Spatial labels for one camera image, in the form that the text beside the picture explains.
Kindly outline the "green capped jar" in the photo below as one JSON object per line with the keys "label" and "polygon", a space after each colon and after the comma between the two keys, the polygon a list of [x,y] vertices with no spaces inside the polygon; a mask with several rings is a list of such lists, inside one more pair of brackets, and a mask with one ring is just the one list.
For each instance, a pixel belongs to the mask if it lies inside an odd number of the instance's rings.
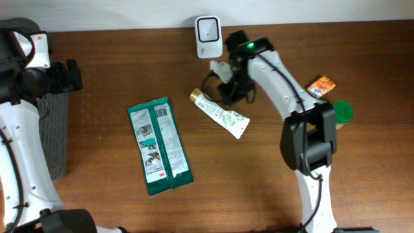
{"label": "green capped jar", "polygon": [[333,104],[336,111],[336,129],[344,127],[354,117],[352,105],[345,101],[338,101]]}

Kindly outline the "green 3M package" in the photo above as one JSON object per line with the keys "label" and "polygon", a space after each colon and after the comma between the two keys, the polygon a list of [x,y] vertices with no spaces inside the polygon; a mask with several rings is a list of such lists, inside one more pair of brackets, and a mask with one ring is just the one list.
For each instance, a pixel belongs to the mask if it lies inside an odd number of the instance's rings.
{"label": "green 3M package", "polygon": [[186,186],[193,174],[167,96],[127,109],[148,195]]}

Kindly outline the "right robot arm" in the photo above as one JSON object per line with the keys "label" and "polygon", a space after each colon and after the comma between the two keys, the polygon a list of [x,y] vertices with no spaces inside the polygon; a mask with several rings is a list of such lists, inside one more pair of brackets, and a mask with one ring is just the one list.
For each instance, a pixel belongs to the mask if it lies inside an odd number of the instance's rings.
{"label": "right robot arm", "polygon": [[337,150],[336,112],[332,104],[308,94],[283,65],[268,38],[248,39],[244,31],[225,40],[232,75],[217,89],[221,102],[252,103],[260,86],[283,120],[280,150],[298,180],[300,232],[335,232],[329,178]]}

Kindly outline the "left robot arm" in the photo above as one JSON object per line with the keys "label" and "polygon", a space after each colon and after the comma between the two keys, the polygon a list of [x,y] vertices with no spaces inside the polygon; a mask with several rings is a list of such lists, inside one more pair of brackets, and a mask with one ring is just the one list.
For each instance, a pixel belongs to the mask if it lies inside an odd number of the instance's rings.
{"label": "left robot arm", "polygon": [[31,19],[1,20],[1,182],[6,232],[108,232],[67,210],[41,145],[38,100],[82,89],[75,60],[50,62],[51,38]]}

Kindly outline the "white tube with tan cap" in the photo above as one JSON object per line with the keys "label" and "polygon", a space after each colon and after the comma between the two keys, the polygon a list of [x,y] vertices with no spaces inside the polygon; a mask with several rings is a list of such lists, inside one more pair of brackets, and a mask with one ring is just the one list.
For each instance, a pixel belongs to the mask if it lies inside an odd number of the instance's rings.
{"label": "white tube with tan cap", "polygon": [[198,88],[190,94],[190,100],[211,119],[225,128],[236,139],[240,139],[245,132],[250,119],[235,111],[227,111],[208,97]]}

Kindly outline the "orange tissue packet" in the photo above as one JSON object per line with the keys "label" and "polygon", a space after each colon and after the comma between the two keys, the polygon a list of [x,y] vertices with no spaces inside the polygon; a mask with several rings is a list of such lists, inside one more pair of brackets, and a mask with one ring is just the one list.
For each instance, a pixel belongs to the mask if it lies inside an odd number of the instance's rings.
{"label": "orange tissue packet", "polygon": [[315,98],[321,98],[336,87],[336,84],[326,76],[321,76],[308,88],[308,92]]}

